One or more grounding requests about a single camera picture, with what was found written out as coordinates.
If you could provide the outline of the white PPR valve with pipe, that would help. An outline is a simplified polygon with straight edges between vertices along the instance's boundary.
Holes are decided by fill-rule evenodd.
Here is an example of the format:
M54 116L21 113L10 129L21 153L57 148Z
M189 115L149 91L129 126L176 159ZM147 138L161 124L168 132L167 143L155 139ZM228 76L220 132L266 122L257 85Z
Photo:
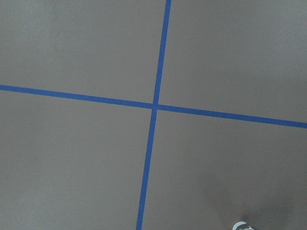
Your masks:
M237 222L232 227L232 230L247 230L247 229L251 229L251 226L243 221Z

